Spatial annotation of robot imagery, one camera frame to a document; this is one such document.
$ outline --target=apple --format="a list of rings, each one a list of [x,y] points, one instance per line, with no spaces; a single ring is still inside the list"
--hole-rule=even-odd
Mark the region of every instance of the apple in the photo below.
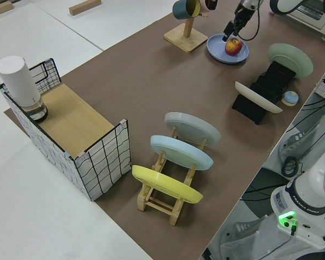
[[[237,38],[228,39],[225,44],[225,52],[228,55],[234,56],[242,49],[242,42]]]

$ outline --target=light blue plate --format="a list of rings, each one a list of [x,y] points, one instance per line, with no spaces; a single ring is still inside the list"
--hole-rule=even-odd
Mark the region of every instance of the light blue plate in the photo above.
[[[151,137],[151,148],[157,153],[163,152],[163,157],[175,164],[191,169],[196,164],[196,170],[205,171],[213,165],[213,160],[206,153],[186,142],[163,135]]]
[[[242,49],[240,50],[240,52],[234,56],[230,56],[225,52],[226,42],[222,40],[223,37],[224,34],[218,34],[210,37],[207,41],[207,49],[213,58],[215,58],[218,61],[229,63],[229,64],[238,63],[247,59],[249,55],[249,49],[243,41],[242,41]]]

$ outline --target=grid pattern box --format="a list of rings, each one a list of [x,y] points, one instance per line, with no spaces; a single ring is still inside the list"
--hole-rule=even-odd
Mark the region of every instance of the grid pattern box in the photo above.
[[[41,94],[61,83],[52,58],[30,68]],[[107,134],[73,158],[15,102],[5,84],[0,90],[33,144],[91,201],[106,193],[131,169],[128,121],[123,119]]]

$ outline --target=blue mug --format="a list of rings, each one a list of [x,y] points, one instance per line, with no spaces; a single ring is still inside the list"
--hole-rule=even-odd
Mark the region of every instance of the blue mug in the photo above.
[[[172,7],[173,15],[179,20],[194,18],[200,11],[200,0],[179,0]]]

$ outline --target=wooden board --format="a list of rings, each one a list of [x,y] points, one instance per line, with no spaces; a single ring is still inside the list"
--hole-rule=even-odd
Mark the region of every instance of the wooden board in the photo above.
[[[48,116],[39,125],[73,158],[114,127],[63,83],[42,99]]]
[[[173,43],[186,53],[191,53],[193,50],[201,46],[204,42],[207,41],[208,37],[202,33],[191,29],[190,36],[187,38],[184,36],[185,23],[177,26],[171,31],[167,32],[164,35],[164,39]]]
[[[70,14],[78,15],[101,4],[101,0],[86,0],[69,8]]]
[[[4,12],[7,12],[11,9],[13,9],[13,4],[10,1],[6,1],[0,4],[0,14],[3,14]]]

